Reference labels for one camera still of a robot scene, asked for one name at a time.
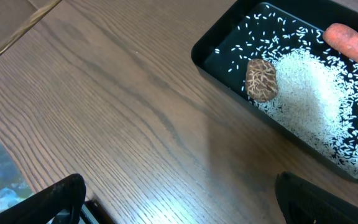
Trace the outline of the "white rice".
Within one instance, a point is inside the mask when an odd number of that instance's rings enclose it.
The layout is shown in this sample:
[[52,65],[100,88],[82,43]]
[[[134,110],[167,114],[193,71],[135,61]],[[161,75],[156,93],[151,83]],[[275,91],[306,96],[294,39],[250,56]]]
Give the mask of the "white rice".
[[275,66],[278,95],[265,103],[254,100],[256,107],[358,179],[358,146],[343,142],[358,139],[351,108],[358,107],[358,85],[344,79],[344,63],[326,65],[310,49],[301,48],[252,59],[257,58]]

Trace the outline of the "orange carrot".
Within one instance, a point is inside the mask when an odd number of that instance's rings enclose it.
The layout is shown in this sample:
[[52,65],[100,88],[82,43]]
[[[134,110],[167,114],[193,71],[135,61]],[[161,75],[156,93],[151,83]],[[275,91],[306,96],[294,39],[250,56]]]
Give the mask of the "orange carrot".
[[331,24],[323,32],[323,40],[338,52],[358,63],[358,32],[340,24]]

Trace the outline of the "brown food scrap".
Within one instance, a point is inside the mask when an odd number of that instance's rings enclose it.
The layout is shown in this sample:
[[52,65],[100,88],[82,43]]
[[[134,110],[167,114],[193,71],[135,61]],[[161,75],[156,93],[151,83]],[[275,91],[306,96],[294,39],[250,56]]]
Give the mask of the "brown food scrap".
[[275,66],[263,59],[252,59],[247,64],[246,93],[253,100],[265,103],[278,95]]

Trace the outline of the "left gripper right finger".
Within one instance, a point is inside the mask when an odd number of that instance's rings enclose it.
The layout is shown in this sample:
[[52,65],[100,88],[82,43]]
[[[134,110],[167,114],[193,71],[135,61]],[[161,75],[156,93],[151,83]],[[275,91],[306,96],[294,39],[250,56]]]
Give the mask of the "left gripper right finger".
[[291,172],[277,175],[275,196],[287,223],[358,224],[358,207]]

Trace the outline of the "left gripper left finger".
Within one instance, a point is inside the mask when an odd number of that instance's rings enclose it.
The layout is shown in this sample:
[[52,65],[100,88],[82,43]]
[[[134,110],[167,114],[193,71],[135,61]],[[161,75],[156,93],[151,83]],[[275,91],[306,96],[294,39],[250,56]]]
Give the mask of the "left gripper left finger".
[[71,174],[0,213],[0,224],[80,222],[86,185],[80,174]]

